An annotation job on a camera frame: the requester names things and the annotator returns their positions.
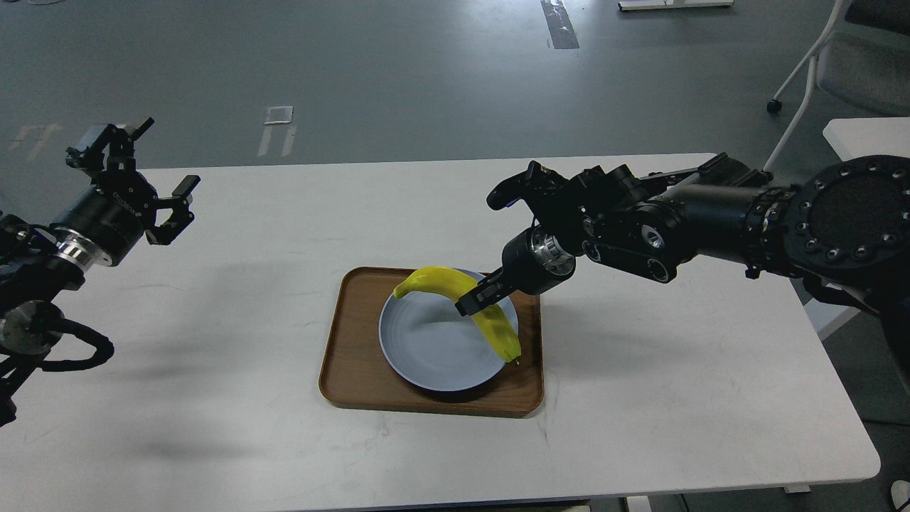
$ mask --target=wooden tray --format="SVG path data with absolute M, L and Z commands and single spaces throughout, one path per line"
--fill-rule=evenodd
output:
M 541 301 L 515 292 L 521 365 L 506 364 L 498 374 L 465 391 L 428 391 L 401 378 L 379 348 L 379 314 L 386 299 L 412 270 L 359 267 L 341 281 L 329 333 L 319 390 L 339 407 L 521 417 L 543 399 Z

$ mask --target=floor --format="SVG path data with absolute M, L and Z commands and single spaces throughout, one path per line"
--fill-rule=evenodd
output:
M 143 169 L 708 151 L 761 167 L 801 88 L 779 116 L 764 104 L 832 3 L 620 13 L 615 2 L 565 0 L 578 48 L 561 49 L 568 24 L 553 37 L 532 0 L 4 2 L 0 210 L 51 221 L 87 185 L 64 149 L 91 124 L 147 116 L 157 123 L 136 144 Z M 264 144 L 266 108 L 285 105 L 293 123 Z M 836 162 L 822 128 L 860 116 L 869 114 L 818 94 L 770 169 L 776 183 Z M 860 415 L 910 421 L 874 319 L 858 317 L 824 345 Z M 888 487 L 910 478 L 910 429 L 868 430 L 883 462 L 875 479 L 805 495 L 687 495 L 688 506 L 891 510 Z M 622 510 L 617 499 L 590 506 Z M 677 496 L 652 506 L 684 510 Z

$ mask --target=white desk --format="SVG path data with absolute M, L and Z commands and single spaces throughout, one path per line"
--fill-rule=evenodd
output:
M 841 160 L 868 155 L 910 159 L 910 118 L 832 119 L 822 133 Z
M 566 175 L 709 155 L 543 159 Z M 58 304 L 117 353 L 37 374 L 0 429 L 5 512 L 311 510 L 855 481 L 877 453 L 790 282 L 697 258 L 669 285 L 580 261 L 543 302 L 522 419 L 336 408 L 319 367 L 344 274 L 491 271 L 530 222 L 488 191 L 526 159 L 188 172 L 197 221 Z M 84 355 L 66 341 L 53 356 Z

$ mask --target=banana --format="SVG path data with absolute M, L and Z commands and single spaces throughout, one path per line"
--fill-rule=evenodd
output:
M 429 292 L 443 295 L 456 302 L 471 288 L 477 286 L 474 278 L 462 271 L 449 267 L 423 267 L 414 271 L 408 279 L 395 287 L 392 295 L 400 299 L 411 292 Z M 470 317 L 480 328 L 483 337 L 493 350 L 506 362 L 521 355 L 518 334 L 512 328 L 506 313 L 498 304 L 493 304 Z

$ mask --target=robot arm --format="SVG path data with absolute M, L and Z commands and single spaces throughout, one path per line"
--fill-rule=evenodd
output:
M 910 159 L 853 159 L 803 187 L 766 187 L 770 180 L 725 154 L 642 179 L 625 166 L 565 179 L 531 162 L 487 203 L 499 210 L 524 200 L 538 224 L 506 244 L 502 267 L 456 308 L 474 314 L 516 290 L 546 292 L 572 276 L 582 255 L 666 283 L 703 254 L 744 264 L 750 279 L 762 271 L 802 278 L 819 301 L 878 316 L 910 370 Z
M 81 169 L 91 186 L 49 226 L 0 212 L 0 426 L 15 419 L 12 395 L 36 369 L 85 370 L 103 364 L 114 346 L 102 334 L 64 318 L 51 301 L 78 290 L 95 264 L 117 266 L 145 233 L 168 245 L 193 221 L 190 192 L 198 176 L 186 176 L 172 197 L 160 199 L 136 171 L 134 142 L 152 126 L 95 125 L 69 148 L 66 164 Z M 103 151 L 109 148 L 105 161 Z M 172 210 L 156 225 L 158 210 Z M 95 347 L 82 361 L 46 361 L 65 333 Z

